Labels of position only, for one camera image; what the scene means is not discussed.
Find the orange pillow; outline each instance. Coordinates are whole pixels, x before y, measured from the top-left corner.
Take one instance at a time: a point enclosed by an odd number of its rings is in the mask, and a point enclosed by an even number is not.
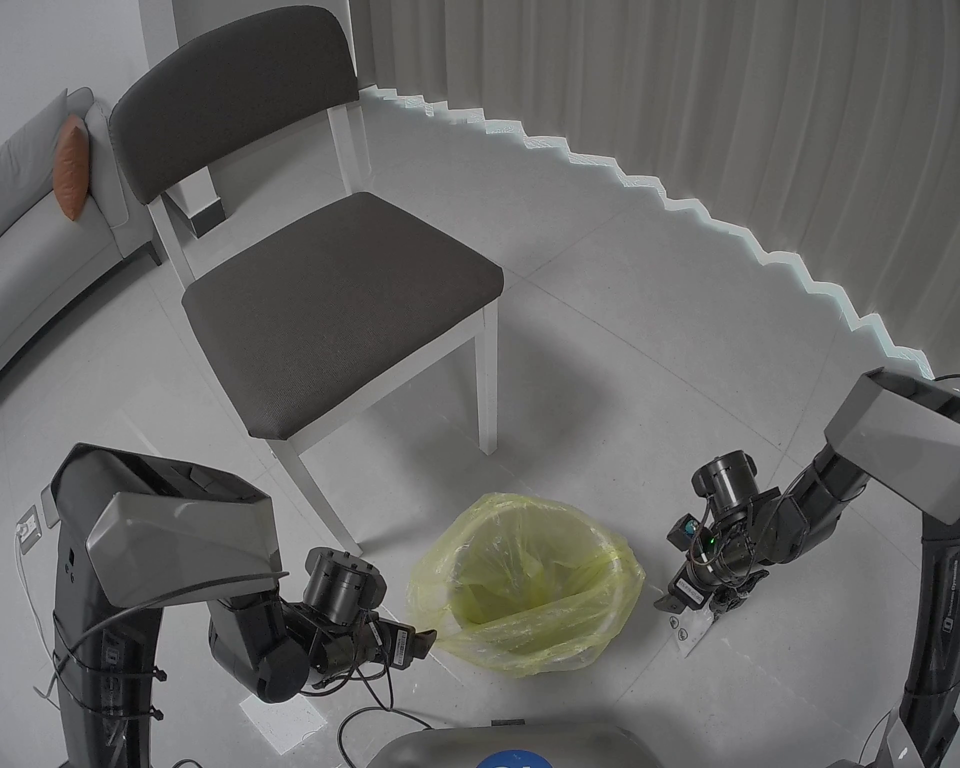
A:
[[[54,153],[54,197],[66,217],[77,221],[90,186],[90,135],[77,115],[67,115]]]

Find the yellow trash bag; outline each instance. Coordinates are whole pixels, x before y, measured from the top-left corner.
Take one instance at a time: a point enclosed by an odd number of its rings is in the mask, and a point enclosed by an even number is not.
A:
[[[514,677],[596,661],[634,609],[645,574],[623,537],[580,510],[489,493],[414,566],[411,622],[437,647]]]

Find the curtain fold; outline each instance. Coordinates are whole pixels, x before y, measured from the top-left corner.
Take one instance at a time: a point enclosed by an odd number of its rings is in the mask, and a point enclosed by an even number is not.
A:
[[[960,368],[958,0],[350,0],[362,84],[612,156]]]

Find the gray upholstered seat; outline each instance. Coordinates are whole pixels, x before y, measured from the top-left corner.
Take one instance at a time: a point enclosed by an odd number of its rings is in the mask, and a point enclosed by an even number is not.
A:
[[[192,283],[183,307],[250,434],[286,440],[503,291],[503,270],[367,192]]]

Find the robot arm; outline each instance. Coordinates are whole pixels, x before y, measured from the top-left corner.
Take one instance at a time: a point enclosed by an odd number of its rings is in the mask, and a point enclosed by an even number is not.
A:
[[[327,695],[358,666],[406,669],[436,633],[387,621],[387,586],[345,552],[310,551],[299,603],[279,596],[270,498],[235,475],[78,444],[50,486],[60,515],[54,627],[71,768],[149,768],[165,606],[206,602],[213,658],[268,703]]]
[[[870,478],[923,512],[924,560],[913,660],[884,745],[897,728],[925,768],[938,766],[957,730],[960,695],[960,396],[934,382],[864,373],[825,430],[827,445],[784,492],[760,492],[742,451],[693,475],[713,522],[687,515],[668,539],[686,562],[657,601],[662,611],[736,608],[768,575],[829,537]],[[877,766],[887,765],[881,758]]]

